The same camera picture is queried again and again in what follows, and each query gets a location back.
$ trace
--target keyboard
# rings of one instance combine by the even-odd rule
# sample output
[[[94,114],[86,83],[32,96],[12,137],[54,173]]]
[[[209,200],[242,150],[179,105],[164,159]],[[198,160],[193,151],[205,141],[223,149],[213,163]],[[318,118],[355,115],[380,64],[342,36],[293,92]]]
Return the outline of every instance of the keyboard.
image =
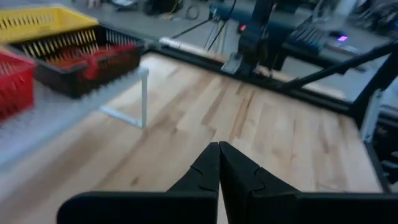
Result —
[[[311,24],[303,24],[287,38],[288,44],[318,54],[326,45],[330,32],[321,30]]]

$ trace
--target plastic crate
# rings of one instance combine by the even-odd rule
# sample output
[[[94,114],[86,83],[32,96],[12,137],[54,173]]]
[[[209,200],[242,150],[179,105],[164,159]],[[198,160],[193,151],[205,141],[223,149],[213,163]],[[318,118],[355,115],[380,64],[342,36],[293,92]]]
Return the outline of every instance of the plastic crate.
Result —
[[[35,7],[0,10],[0,44],[35,39],[98,24],[67,7]]]
[[[33,104],[34,62],[0,52],[0,121]]]
[[[95,79],[85,77],[89,65],[80,65],[62,70],[51,63],[67,59],[65,51],[79,49],[84,54],[93,54],[99,48],[110,49],[117,45],[136,47],[97,61]],[[111,82],[138,67],[144,42],[110,27],[97,25],[86,29],[51,35],[25,42],[11,44],[12,48],[23,51],[36,59],[38,66],[35,79],[51,89],[79,98],[101,85]]]

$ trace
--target black basket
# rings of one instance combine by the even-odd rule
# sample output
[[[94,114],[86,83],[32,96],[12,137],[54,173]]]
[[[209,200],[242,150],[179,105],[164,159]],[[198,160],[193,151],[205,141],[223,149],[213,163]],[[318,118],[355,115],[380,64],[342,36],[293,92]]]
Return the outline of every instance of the black basket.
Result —
[[[61,70],[49,64],[52,60],[63,59],[65,51],[78,49],[90,54],[98,47],[110,48],[113,45],[136,45],[134,50],[112,55],[98,61],[98,73],[94,80],[84,77],[88,65]],[[138,67],[144,41],[119,30],[97,25],[85,29],[63,32],[34,40],[10,44],[11,48],[24,52],[36,59],[38,66],[35,79],[51,89],[79,98],[101,85],[107,84]]]

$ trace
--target wooden table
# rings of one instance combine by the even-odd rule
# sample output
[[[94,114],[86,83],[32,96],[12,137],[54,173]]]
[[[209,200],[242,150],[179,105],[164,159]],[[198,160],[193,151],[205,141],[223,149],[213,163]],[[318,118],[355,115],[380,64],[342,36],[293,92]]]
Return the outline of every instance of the wooden table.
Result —
[[[381,191],[351,118],[160,55],[141,65],[150,70],[147,129],[93,113],[2,170],[1,223],[55,223],[67,198],[93,189],[165,191],[212,141],[301,191]],[[136,85],[109,106],[139,116],[140,97]]]

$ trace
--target yellow basket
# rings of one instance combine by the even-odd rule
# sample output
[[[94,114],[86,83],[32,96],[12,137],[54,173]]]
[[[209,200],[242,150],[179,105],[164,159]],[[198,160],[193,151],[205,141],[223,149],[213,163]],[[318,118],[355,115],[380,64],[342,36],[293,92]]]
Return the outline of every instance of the yellow basket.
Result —
[[[0,44],[35,39],[98,24],[95,18],[62,6],[0,10]]]

